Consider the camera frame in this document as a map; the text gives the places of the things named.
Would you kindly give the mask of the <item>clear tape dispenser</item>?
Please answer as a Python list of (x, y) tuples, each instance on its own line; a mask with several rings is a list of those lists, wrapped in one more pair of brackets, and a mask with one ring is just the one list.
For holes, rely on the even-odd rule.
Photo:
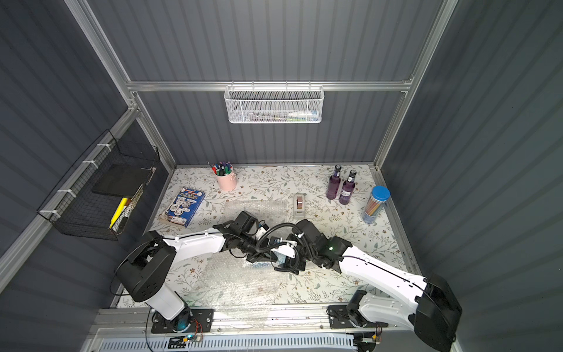
[(305, 195), (295, 194), (293, 198), (293, 216), (295, 219), (304, 219), (306, 215)]

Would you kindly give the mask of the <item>blue glass bottle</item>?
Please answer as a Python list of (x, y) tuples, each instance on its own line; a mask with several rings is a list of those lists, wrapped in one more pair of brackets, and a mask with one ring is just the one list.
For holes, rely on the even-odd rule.
[(279, 262), (270, 262), (270, 261), (256, 261), (253, 263), (246, 261), (244, 265), (245, 267), (251, 269), (263, 269), (263, 268), (275, 269), (281, 266)]

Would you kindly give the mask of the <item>clear bubble wrap sheet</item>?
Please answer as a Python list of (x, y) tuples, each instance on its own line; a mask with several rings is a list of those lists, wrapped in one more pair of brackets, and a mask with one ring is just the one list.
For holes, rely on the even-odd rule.
[[(233, 220), (241, 211), (248, 211), (270, 227), (290, 222), (292, 210), (285, 199), (233, 201), (225, 206), (221, 223)], [(288, 277), (272, 268), (245, 267), (246, 259), (237, 259), (229, 252), (205, 258), (205, 267), (194, 286), (185, 290), (185, 300), (193, 307), (210, 307), (239, 321), (243, 329), (263, 329), (275, 298), (279, 281)]]

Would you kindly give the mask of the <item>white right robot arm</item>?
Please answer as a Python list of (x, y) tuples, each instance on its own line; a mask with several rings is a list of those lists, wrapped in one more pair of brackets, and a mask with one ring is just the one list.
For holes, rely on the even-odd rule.
[(443, 277), (423, 277), (401, 271), (360, 250), (348, 240), (327, 238), (309, 220), (292, 226), (291, 233), (274, 244), (284, 270), (298, 274), (306, 264), (356, 278), (391, 297), (383, 304), (359, 289), (346, 306), (348, 321), (364, 328), (385, 323), (411, 330), (436, 351), (450, 351), (457, 339), (463, 308)]

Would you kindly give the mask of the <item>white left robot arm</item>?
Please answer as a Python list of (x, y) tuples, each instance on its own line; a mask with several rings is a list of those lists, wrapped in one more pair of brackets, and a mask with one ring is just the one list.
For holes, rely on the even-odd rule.
[(135, 302), (144, 303), (163, 319), (173, 321), (187, 315), (189, 305), (166, 283), (172, 268), (190, 258), (230, 249), (254, 255), (258, 239), (268, 230), (265, 221), (243, 211), (235, 220), (174, 238), (149, 231), (142, 236), (140, 245), (118, 265), (115, 274)]

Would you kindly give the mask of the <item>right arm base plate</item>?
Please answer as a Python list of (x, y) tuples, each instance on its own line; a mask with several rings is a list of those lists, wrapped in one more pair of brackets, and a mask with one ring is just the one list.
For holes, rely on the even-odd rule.
[(387, 328), (388, 323), (368, 322), (360, 318), (358, 322), (350, 319), (347, 306), (345, 304), (329, 305), (326, 308), (329, 325), (331, 329), (362, 329), (362, 328)]

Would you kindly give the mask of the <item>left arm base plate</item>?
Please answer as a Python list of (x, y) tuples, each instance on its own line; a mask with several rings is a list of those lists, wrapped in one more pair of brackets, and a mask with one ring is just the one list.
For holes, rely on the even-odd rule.
[(154, 312), (149, 318), (152, 334), (195, 334), (211, 331), (214, 309), (185, 309), (171, 321), (166, 320), (160, 313)]

